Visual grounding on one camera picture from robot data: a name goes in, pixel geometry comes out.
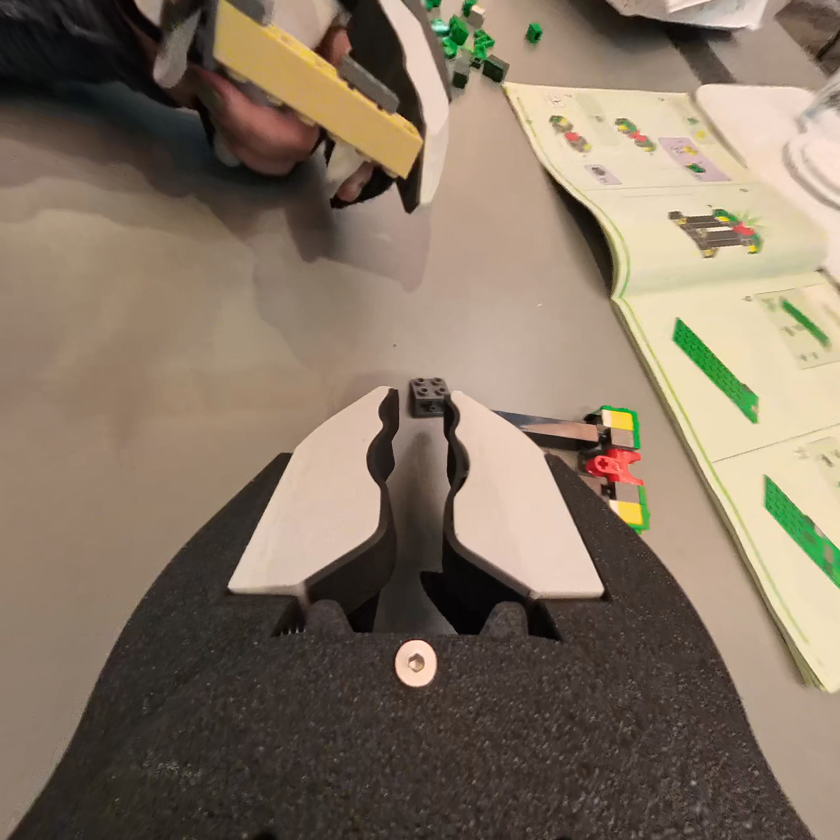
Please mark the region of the green instruction booklet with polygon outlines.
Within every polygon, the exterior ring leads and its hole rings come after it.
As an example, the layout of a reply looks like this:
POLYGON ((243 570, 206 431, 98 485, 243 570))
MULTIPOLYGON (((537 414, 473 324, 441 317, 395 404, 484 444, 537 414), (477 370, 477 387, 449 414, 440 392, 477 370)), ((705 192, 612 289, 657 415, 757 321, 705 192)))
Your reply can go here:
POLYGON ((688 93, 502 88, 601 226, 612 304, 804 679, 839 685, 838 278, 688 93))

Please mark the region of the person's left forearm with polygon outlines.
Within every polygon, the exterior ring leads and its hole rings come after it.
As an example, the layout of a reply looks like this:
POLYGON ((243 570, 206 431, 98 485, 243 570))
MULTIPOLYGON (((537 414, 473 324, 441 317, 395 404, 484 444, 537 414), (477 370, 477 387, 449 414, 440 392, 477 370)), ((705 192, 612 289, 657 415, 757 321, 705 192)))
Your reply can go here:
POLYGON ((42 89, 120 83, 168 107, 197 109, 190 81, 174 92, 154 81, 162 39, 136 2, 2 1, 2 83, 42 89))

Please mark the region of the light grey toy brick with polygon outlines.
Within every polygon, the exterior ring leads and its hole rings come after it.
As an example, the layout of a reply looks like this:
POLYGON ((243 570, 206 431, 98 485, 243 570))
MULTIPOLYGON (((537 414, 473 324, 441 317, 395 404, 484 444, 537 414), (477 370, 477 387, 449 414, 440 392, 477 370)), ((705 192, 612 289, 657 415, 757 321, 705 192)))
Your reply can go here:
POLYGON ((350 53, 345 54, 338 64, 339 77, 354 90, 370 99, 379 109, 396 113, 400 106, 399 97, 389 87, 362 67, 350 53))

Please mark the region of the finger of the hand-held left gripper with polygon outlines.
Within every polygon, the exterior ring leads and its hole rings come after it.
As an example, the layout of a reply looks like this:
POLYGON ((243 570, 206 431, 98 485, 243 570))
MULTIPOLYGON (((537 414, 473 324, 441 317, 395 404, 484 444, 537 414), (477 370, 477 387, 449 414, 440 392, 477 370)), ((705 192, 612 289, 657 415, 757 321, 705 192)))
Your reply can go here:
POLYGON ((360 1, 350 10, 350 55, 420 133, 412 170, 395 180, 408 214, 431 204, 445 165, 452 94, 443 49, 424 2, 360 1))
POLYGON ((263 25, 293 37, 310 49, 347 49, 348 14, 338 1, 266 2, 263 25))

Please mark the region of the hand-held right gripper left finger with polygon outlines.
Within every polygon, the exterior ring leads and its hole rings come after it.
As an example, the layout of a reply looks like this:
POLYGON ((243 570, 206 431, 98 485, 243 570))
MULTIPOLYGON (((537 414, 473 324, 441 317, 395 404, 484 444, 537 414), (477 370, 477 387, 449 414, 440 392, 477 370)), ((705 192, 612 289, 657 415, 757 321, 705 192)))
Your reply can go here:
POLYGON ((235 567, 235 596, 288 596, 303 613, 338 603, 371 632, 396 567, 387 480, 400 423, 398 391, 381 385, 324 421, 290 454, 235 567))

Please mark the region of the person's left hand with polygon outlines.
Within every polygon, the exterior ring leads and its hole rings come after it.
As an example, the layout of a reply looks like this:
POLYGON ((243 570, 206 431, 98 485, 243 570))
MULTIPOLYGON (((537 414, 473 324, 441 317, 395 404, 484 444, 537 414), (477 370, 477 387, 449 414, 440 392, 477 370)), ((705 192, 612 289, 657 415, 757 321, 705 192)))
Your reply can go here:
POLYGON ((290 110, 258 104, 230 80, 210 70, 193 71, 195 93, 214 138, 238 163, 261 175, 288 175, 312 156, 322 140, 319 126, 290 110))

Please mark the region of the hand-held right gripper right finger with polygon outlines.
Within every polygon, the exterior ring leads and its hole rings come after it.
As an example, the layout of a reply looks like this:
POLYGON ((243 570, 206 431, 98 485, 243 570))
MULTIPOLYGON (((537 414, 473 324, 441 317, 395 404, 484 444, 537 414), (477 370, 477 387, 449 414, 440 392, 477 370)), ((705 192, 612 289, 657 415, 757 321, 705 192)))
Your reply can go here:
POLYGON ((546 454, 463 392, 446 398, 444 433, 442 568, 422 573, 425 593, 459 635, 513 606, 525 634, 558 636, 550 608, 602 603, 606 586, 546 454))

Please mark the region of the long yellow toy brick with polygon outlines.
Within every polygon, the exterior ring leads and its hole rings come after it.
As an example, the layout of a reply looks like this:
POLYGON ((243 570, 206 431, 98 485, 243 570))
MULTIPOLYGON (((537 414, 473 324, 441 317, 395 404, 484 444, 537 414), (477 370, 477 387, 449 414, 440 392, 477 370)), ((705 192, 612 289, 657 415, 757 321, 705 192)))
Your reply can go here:
POLYGON ((310 48, 264 26, 262 9, 261 3, 216 3, 216 63, 394 176, 407 177, 424 143, 414 126, 351 89, 337 68, 310 48))

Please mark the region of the black green red brick assembly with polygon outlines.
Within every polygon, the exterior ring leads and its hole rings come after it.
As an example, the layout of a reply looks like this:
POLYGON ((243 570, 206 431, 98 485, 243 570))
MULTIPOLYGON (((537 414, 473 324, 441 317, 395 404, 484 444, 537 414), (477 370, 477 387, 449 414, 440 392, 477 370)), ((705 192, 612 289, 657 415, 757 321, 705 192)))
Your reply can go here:
POLYGON ((495 414, 546 453, 575 454, 580 477, 605 504, 636 534, 649 530, 647 490, 632 471, 642 458, 640 423, 634 410, 603 405, 579 421, 500 410, 495 414))

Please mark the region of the dark grey toy brick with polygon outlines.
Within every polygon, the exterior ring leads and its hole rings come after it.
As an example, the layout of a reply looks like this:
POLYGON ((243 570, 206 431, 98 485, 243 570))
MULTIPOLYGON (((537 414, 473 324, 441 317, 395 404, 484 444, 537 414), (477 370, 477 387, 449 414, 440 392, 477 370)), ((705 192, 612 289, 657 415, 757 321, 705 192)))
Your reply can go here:
POLYGON ((449 389, 441 377, 414 377, 409 383, 408 412, 412 418, 442 417, 449 389))

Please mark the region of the crumpled white paper bag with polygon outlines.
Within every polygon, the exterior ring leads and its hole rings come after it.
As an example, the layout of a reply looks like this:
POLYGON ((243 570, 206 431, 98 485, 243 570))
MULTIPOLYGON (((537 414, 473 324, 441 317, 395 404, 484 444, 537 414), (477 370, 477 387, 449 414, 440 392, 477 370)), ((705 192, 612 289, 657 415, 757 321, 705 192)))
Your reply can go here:
POLYGON ((767 1, 609 1, 619 14, 728 31, 761 26, 767 1))

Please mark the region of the pile of green toy bricks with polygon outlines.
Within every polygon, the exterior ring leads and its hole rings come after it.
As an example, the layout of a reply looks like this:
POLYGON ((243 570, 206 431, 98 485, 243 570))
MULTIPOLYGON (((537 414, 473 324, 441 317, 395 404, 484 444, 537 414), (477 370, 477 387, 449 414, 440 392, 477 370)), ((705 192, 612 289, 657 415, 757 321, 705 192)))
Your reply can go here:
POLYGON ((458 8, 449 17, 442 16, 442 1, 420 4, 445 61, 451 65, 454 88, 465 89, 474 70, 498 85, 505 81, 509 63, 492 52, 496 39, 485 27, 487 11, 481 2, 457 2, 458 8))

